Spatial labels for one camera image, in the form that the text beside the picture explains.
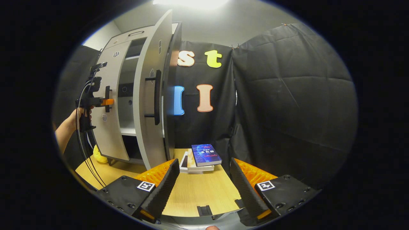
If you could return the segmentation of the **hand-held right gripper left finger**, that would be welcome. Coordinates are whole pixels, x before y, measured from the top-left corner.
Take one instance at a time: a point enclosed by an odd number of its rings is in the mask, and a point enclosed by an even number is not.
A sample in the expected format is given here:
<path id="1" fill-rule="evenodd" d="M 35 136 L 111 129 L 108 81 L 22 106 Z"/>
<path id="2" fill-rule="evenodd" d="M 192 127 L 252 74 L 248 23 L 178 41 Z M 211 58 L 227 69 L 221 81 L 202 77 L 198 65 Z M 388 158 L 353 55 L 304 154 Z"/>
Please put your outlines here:
<path id="1" fill-rule="evenodd" d="M 179 174 L 179 160 L 172 159 L 134 178 L 120 176 L 96 195 L 129 216 L 155 223 L 166 207 Z"/>

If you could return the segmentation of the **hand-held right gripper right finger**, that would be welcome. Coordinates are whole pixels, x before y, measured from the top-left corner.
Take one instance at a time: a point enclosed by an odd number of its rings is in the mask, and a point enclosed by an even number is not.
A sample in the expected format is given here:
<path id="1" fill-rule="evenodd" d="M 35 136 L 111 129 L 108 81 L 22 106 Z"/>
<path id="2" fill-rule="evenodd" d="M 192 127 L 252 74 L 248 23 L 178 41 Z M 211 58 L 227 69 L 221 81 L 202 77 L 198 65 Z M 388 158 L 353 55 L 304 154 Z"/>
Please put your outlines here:
<path id="1" fill-rule="evenodd" d="M 291 175 L 274 176 L 236 158 L 230 160 L 230 175 L 252 221 L 289 214 L 320 192 Z"/>

